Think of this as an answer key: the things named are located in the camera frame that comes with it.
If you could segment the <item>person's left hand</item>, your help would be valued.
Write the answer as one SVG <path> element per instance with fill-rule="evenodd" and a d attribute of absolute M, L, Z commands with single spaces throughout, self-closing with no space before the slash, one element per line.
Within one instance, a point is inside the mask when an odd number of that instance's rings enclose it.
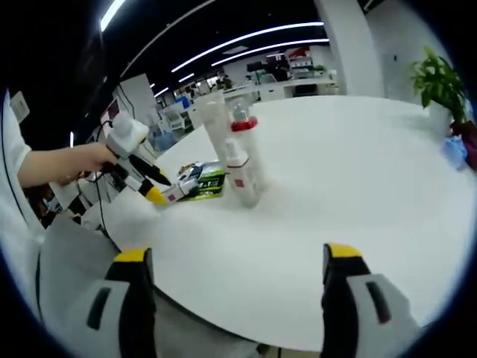
<path fill-rule="evenodd" d="M 74 148 L 76 170 L 98 172 L 107 164 L 117 164 L 117 157 L 102 143 L 90 143 Z"/>

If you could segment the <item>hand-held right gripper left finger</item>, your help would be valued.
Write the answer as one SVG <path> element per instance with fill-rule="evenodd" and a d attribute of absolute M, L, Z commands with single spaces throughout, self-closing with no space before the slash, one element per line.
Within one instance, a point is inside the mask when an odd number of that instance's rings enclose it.
<path fill-rule="evenodd" d="M 148 263 L 105 249 L 45 251 L 45 326 L 68 357 L 155 357 Z"/>

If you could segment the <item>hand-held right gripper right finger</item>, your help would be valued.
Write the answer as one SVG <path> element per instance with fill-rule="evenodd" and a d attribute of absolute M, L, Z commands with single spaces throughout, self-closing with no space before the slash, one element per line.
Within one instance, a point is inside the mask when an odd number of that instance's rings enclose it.
<path fill-rule="evenodd" d="M 322 357 L 400 357 L 422 331 L 408 298 L 350 245 L 323 245 L 321 307 Z"/>

